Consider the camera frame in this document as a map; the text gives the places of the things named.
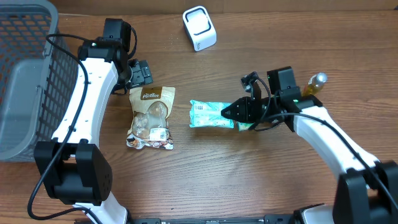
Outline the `mint green snack packet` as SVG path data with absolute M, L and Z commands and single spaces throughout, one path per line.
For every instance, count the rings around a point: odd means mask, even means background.
M 191 128 L 234 128 L 234 121 L 224 118 L 221 115 L 221 111 L 230 106 L 231 103 L 202 102 L 197 100 L 190 100 L 190 103 L 192 105 L 190 110 Z

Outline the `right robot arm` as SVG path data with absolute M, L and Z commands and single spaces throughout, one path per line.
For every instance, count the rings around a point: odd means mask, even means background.
M 221 111 L 224 118 L 258 124 L 280 123 L 306 140 L 337 178 L 333 205 L 324 203 L 268 215 L 265 223 L 397 223 L 397 163 L 381 162 L 356 144 L 314 95 L 303 96 L 291 67 L 256 72 L 241 78 L 250 95 Z

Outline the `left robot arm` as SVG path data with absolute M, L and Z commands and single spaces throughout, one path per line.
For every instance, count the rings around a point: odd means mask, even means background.
M 49 220 L 82 211 L 90 223 L 132 223 L 129 210 L 116 200 L 113 173 L 99 149 L 104 112 L 111 95 L 153 82 L 147 61 L 134 59 L 134 28 L 122 19 L 107 18 L 101 37 L 83 39 L 78 54 L 78 76 L 65 115 L 49 141 L 39 141 L 34 159 L 40 179 L 27 204 L 34 220 Z M 33 213 L 41 186 L 50 198 L 71 208 L 47 216 Z

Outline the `small teal tissue pack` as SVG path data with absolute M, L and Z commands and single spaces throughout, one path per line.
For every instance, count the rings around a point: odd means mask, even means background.
M 246 131 L 252 126 L 252 123 L 237 122 L 237 125 L 238 125 L 238 131 Z

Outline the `brown nut pouch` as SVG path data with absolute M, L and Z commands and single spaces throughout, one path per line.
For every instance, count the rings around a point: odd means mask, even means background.
M 133 118 L 127 132 L 126 145 L 172 150 L 169 118 L 175 99 L 175 88 L 166 86 L 137 87 L 129 91 Z

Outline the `yellow drink bottle silver cap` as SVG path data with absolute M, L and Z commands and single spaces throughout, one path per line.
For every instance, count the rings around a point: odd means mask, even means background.
M 303 89 L 302 96 L 316 95 L 322 90 L 327 81 L 328 76 L 326 73 L 315 74 L 309 79 L 308 84 Z

